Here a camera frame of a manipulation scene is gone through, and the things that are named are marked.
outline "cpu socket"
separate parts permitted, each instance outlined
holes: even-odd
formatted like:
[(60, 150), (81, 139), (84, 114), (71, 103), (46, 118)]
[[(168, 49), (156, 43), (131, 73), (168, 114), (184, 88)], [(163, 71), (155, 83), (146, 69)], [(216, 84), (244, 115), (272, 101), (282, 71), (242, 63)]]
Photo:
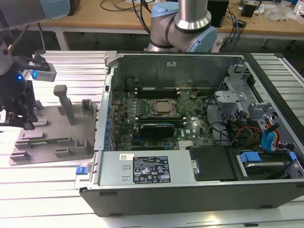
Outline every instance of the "cpu socket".
[(150, 101), (151, 115), (176, 114), (175, 102), (170, 99)]

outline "power supply label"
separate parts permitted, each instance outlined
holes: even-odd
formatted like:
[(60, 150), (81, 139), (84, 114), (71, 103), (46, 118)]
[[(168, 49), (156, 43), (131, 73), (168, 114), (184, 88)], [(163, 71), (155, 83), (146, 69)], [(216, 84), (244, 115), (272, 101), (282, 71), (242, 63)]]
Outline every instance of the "power supply label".
[(169, 183), (170, 169), (167, 156), (133, 157), (135, 184)]

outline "wooden workbench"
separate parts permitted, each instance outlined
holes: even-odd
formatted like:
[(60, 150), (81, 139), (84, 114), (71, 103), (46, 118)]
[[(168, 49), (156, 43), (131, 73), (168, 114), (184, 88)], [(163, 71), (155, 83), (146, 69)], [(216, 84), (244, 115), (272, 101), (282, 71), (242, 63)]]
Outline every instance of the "wooden workbench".
[[(57, 35), (62, 49), (68, 49), (64, 32), (109, 32), (109, 33), (134, 33), (146, 34), (138, 23), (133, 11), (110, 12), (100, 7), (101, 0), (81, 0), (80, 8), (74, 16), (67, 16), (43, 23), (44, 30), (52, 30), (63, 34)], [(271, 39), (304, 39), (304, 26), (295, 20), (268, 21), (263, 14), (254, 14), (251, 18), (242, 17), (234, 5), (239, 0), (231, 0), (229, 7), (237, 19), (247, 22), (242, 37), (246, 38), (271, 38)], [(112, 0), (107, 0), (103, 6), (114, 9)], [(131, 3), (122, 2), (120, 7), (131, 7)], [(147, 26), (151, 24), (151, 16), (147, 10), (143, 10)], [(219, 35), (225, 37), (232, 29), (231, 22), (224, 19)]]

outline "green circuit board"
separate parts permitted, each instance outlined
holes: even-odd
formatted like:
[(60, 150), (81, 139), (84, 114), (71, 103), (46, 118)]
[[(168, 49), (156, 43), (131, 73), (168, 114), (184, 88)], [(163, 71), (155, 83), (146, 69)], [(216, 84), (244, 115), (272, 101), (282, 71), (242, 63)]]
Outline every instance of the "green circuit board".
[(174, 104), (173, 116), (183, 116), (184, 125), (176, 127), (171, 138), (144, 139), (138, 133), (138, 116), (151, 115), (151, 103), (161, 99), (138, 99), (133, 93), (113, 92), (114, 124), (119, 132), (116, 135), (117, 151), (132, 150), (178, 150), (181, 145), (215, 144), (206, 118), (202, 115), (204, 103), (202, 97), (191, 99), (191, 90), (180, 92), (178, 99), (164, 99)]

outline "white sticker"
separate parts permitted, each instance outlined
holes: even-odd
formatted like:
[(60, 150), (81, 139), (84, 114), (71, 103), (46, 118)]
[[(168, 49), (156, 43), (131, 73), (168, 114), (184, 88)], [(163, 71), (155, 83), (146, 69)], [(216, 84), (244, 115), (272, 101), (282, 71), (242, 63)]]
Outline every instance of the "white sticker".
[(167, 62), (167, 67), (176, 67), (176, 62)]
[(133, 153), (121, 153), (119, 156), (119, 160), (133, 160)]

